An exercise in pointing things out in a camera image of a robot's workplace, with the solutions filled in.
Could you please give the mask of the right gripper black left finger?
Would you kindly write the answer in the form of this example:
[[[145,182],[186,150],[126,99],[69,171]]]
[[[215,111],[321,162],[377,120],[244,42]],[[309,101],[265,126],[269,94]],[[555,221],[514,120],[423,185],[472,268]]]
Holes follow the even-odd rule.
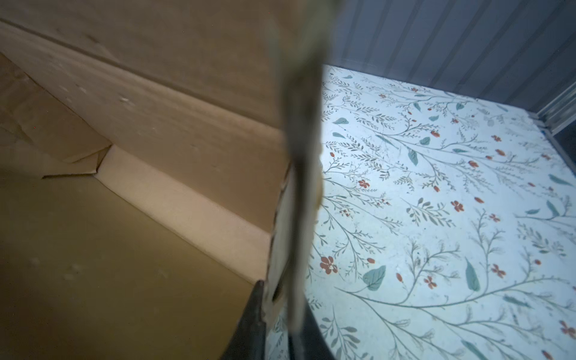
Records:
[[[264,281],[258,280],[247,300],[220,360],[263,360],[266,350],[266,323],[263,319]]]

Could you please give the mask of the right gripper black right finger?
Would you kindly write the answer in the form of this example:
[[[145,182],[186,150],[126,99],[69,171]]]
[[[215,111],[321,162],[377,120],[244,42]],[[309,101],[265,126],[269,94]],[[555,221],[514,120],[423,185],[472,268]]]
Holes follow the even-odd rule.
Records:
[[[288,336],[288,352],[290,360],[335,360],[308,303],[301,331]]]

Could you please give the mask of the brown cardboard box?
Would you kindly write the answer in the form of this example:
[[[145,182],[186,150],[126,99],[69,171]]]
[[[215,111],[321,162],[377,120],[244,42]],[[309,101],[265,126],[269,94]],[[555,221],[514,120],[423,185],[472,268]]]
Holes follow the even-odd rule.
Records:
[[[287,352],[308,303],[323,67],[340,8],[1,3],[1,51],[112,143],[98,180],[254,285],[263,280],[266,337],[283,317]]]

